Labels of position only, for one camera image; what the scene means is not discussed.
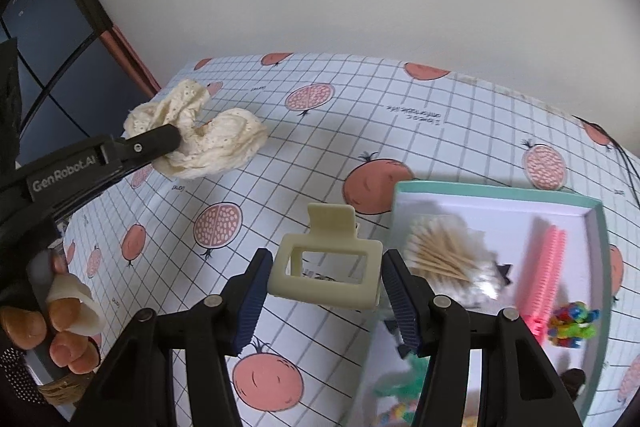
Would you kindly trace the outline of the left hand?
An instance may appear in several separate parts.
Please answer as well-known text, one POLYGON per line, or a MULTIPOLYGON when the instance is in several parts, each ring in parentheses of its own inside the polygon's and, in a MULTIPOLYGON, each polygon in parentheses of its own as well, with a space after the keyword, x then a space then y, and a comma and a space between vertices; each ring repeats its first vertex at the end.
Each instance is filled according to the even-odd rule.
POLYGON ((25 274, 1 271, 1 378, 24 372, 23 352, 38 347, 54 332, 49 348, 51 361, 62 369, 84 375, 101 362, 96 343, 70 331, 79 317, 77 298, 51 301, 46 314, 34 308, 25 274))

